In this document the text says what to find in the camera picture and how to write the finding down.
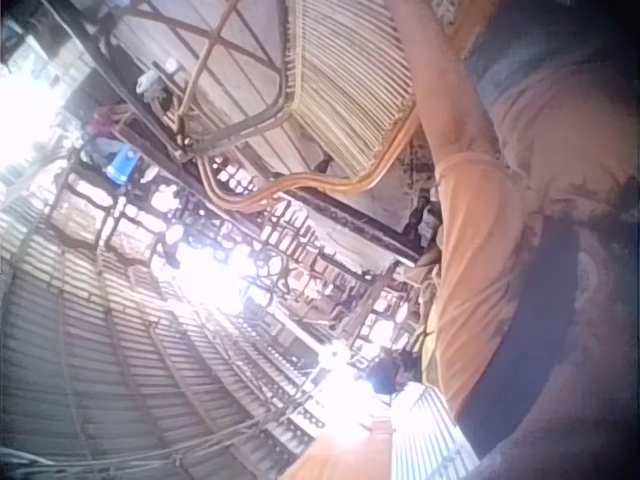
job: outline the corrugated metal roof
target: corrugated metal roof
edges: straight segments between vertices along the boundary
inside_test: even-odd
[[[393,404],[393,423],[393,480],[461,479],[478,464],[434,388],[407,388]]]
[[[65,465],[79,478],[274,478],[291,464],[323,425],[321,407],[257,429],[255,419],[289,400],[302,375],[150,270],[66,247],[32,200],[0,212],[3,446],[100,467]],[[236,339],[237,365],[221,334]],[[243,425],[219,439],[234,442],[203,448]]]

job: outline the blue object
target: blue object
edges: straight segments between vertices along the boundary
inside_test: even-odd
[[[105,169],[107,176],[118,185],[126,185],[141,155],[129,145],[120,149],[116,158]]]

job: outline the dark pants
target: dark pants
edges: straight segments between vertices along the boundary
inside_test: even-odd
[[[458,424],[479,458],[515,431],[560,361],[574,318],[578,237],[548,219],[513,320]]]

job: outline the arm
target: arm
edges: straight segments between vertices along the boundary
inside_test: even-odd
[[[404,47],[422,128],[438,163],[457,153],[498,153],[493,124],[449,45],[431,0],[386,0]]]

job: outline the orange shirt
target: orange shirt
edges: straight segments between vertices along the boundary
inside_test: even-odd
[[[444,219],[442,279],[428,325],[435,329],[440,388],[455,416],[515,313],[528,215],[495,158],[459,154],[440,162],[436,175]]]
[[[615,84],[597,65],[545,69],[490,112],[503,158],[468,152],[436,162],[444,241],[428,324],[454,416],[515,313],[542,212],[576,222],[610,215],[625,182],[637,178],[637,116]],[[585,264],[604,258],[589,253],[591,236],[580,234]],[[603,268],[606,262],[596,270]],[[593,302],[602,303],[595,295]],[[594,308],[583,307],[579,322],[588,310]]]

